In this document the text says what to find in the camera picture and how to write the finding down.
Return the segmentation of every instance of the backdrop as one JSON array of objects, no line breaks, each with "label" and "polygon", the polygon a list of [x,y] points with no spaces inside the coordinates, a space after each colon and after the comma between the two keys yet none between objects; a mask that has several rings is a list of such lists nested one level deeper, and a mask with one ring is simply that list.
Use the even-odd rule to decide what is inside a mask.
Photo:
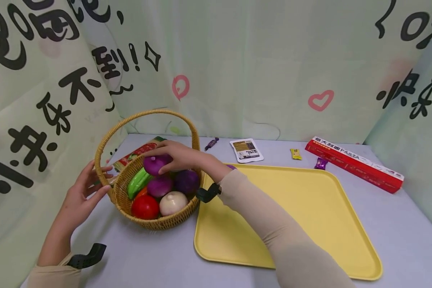
[{"label": "backdrop", "polygon": [[405,191],[432,222],[432,45],[409,78],[413,93],[401,93],[368,136],[380,160],[405,176]]},{"label": "backdrop", "polygon": [[120,115],[202,136],[363,142],[432,37],[432,0],[90,2],[70,0]]},{"label": "backdrop", "polygon": [[[0,0],[0,287],[33,266],[117,110],[168,107],[203,136],[362,142],[422,90],[409,72],[431,38],[432,0]],[[128,130],[187,133],[163,115]]]},{"label": "backdrop", "polygon": [[0,0],[0,288],[25,279],[67,189],[119,121],[70,13],[62,1]]}]

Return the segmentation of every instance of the white onion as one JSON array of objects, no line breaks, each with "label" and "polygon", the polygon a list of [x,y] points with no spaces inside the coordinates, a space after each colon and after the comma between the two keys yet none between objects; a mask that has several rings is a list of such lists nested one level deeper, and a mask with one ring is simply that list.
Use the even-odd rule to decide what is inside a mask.
[{"label": "white onion", "polygon": [[188,202],[186,195],[178,191],[171,191],[160,201],[160,213],[162,216],[174,214],[182,210]]}]

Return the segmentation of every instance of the gray table surface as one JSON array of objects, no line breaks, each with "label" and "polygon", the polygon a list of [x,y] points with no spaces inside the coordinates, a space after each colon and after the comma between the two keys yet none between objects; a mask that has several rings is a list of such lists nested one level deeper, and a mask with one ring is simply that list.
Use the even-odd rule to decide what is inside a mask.
[{"label": "gray table surface", "polygon": [[[154,136],[130,134],[111,159],[116,161]],[[186,145],[190,137],[165,136]],[[201,137],[202,149],[211,138]],[[219,160],[236,163],[229,141],[221,138],[208,150]],[[256,140],[267,166],[313,168],[317,157],[305,151],[305,142]],[[379,163],[369,146],[342,145]],[[291,159],[290,148],[301,149],[302,161]],[[326,170],[340,180],[382,261],[384,273],[374,282],[354,280],[358,288],[432,288],[432,224],[402,189],[392,195],[328,163]],[[274,270],[203,260],[194,249],[198,213],[167,231],[149,231],[118,212],[106,196],[74,233],[73,252],[88,253],[92,243],[107,245],[103,260],[83,270],[86,288],[274,288]]]}]

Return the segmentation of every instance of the red box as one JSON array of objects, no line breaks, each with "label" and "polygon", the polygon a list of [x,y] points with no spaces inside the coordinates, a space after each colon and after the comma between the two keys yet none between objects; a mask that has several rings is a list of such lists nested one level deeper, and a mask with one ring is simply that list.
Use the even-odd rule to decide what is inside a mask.
[{"label": "red box", "polygon": [[305,149],[389,193],[394,194],[402,187],[405,178],[402,174],[319,137],[313,137]]}]

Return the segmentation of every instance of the beige sleeve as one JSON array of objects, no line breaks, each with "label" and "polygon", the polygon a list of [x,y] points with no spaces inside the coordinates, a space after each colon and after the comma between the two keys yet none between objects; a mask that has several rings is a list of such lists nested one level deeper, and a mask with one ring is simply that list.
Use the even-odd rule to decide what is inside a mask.
[{"label": "beige sleeve", "polygon": [[238,212],[267,246],[282,288],[355,288],[334,259],[272,198],[238,170],[220,183],[222,202]]},{"label": "beige sleeve", "polygon": [[35,266],[30,272],[27,288],[77,288],[81,270],[67,266],[72,256],[72,253],[67,255],[58,266]]}]

